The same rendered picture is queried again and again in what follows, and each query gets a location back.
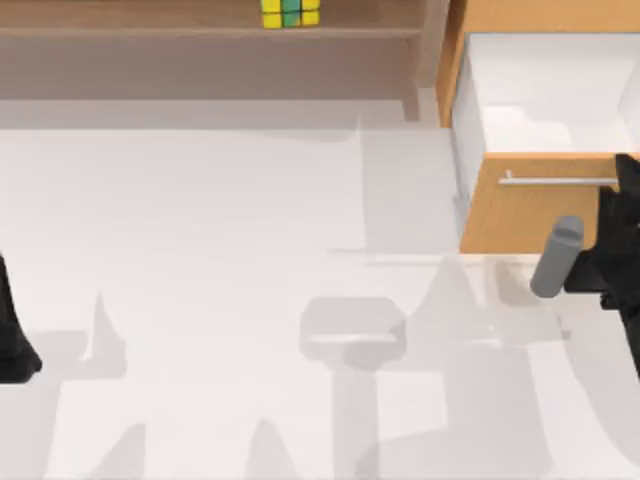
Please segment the pale grey rounded box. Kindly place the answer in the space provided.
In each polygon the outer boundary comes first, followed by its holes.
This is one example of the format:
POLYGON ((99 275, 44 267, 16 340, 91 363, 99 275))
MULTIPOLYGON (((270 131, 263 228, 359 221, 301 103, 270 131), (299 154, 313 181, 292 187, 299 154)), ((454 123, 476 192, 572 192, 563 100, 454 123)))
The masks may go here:
POLYGON ((578 216, 561 216, 554 223, 530 280, 531 292, 539 298, 557 296, 563 289, 583 249, 584 225, 578 216))

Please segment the orange wooden drawer front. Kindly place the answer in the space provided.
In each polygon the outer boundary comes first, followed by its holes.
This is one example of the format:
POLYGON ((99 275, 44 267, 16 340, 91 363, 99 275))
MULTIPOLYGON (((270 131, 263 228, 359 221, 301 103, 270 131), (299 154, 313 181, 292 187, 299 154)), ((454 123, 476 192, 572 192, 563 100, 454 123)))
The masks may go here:
POLYGON ((461 252, 540 253, 561 216, 580 217, 584 247, 594 245, 601 186, 499 185, 497 180, 506 170, 516 177, 616 178, 613 153, 486 153, 462 234, 461 252))

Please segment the white drawer box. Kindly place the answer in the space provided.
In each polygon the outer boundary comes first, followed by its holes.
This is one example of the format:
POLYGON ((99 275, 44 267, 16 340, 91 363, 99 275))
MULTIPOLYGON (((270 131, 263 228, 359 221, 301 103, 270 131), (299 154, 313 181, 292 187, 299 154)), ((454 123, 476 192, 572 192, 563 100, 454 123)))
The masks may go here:
POLYGON ((640 33, 475 33, 451 110, 458 222, 487 153, 640 154, 640 33))

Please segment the orange wooden cupboard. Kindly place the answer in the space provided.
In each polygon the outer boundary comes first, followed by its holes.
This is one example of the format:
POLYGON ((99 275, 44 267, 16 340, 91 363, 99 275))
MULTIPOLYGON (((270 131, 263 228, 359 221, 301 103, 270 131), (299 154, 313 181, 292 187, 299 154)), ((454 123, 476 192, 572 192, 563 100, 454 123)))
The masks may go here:
POLYGON ((640 0, 450 0, 435 92, 440 126, 451 112, 471 33, 640 33, 640 0))

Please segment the yellow and green puzzle cube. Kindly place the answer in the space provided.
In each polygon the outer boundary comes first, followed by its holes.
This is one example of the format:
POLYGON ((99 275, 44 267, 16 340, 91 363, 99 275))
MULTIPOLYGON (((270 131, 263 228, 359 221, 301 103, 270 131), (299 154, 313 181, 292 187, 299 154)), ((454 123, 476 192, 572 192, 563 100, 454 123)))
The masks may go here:
POLYGON ((266 29, 316 26, 321 0, 261 0, 262 25, 266 29))

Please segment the wooden open shelf unit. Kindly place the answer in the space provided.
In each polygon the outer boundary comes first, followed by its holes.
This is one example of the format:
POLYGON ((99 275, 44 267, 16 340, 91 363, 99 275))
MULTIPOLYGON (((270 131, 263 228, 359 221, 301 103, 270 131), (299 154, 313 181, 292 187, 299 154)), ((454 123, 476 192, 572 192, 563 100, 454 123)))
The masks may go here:
POLYGON ((0 99, 392 100, 419 116, 427 0, 321 0, 266 29, 261 0, 0 0, 0 99))

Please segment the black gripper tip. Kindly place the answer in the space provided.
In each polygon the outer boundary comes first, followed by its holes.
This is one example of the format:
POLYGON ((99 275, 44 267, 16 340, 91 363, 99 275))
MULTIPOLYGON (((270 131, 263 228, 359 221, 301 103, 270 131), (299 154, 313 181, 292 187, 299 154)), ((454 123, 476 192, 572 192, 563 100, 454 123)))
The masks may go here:
POLYGON ((27 383, 42 367, 18 320, 5 259, 0 254, 0 385, 27 383))

